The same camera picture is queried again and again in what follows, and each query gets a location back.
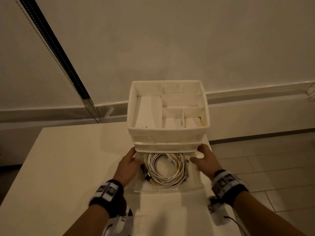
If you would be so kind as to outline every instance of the wristband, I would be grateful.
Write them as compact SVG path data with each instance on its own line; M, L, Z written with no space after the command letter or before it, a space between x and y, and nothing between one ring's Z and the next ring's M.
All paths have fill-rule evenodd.
M102 206L110 218L115 218L117 215L124 216L127 204L123 194L124 188L121 183L116 180L109 180L97 189L89 206L93 204Z
M212 191L222 202L233 207L235 198L242 191L247 191L244 183L227 170L218 170L212 180Z

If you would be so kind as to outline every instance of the left hand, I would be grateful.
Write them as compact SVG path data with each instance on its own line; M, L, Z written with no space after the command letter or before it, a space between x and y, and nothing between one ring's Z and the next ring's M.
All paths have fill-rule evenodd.
M119 162L113 177L113 179L119 181L123 187L129 184L140 169L140 161L133 157L135 153L135 147L131 148Z

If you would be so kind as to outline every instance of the hand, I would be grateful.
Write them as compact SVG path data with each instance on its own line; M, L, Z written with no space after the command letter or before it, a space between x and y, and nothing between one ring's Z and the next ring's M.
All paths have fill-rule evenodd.
M206 144L201 144L198 147L198 151L204 154L203 158L191 157L190 161L198 166L198 170L200 170L203 174L209 177L211 180L213 175L217 170L222 170L222 166L220 166L218 160L215 155L209 149Z
M140 168L139 160L133 157L135 153L135 147L131 148L130 151L128 151L128 153L119 162L117 170L113 177L113 179L119 181L123 185L123 187L129 184L129 182L136 175L137 170Z

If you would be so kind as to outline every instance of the forearm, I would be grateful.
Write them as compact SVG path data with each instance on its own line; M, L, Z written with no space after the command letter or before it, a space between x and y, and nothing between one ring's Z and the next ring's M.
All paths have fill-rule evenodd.
M101 236L109 220L107 211L100 205L91 205L63 236Z
M235 198L233 208L252 236L304 235L246 191Z

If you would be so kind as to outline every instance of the right hand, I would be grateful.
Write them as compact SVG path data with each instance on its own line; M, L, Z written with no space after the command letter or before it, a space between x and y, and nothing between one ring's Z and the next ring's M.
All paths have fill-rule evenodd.
M212 153L212 151L206 144L201 144L198 147L198 151L203 153L204 157L203 158L191 157L190 161L196 164L198 170L200 170L203 174L205 174L212 180L215 172L217 170L222 170L223 168L222 166L220 166L215 155Z

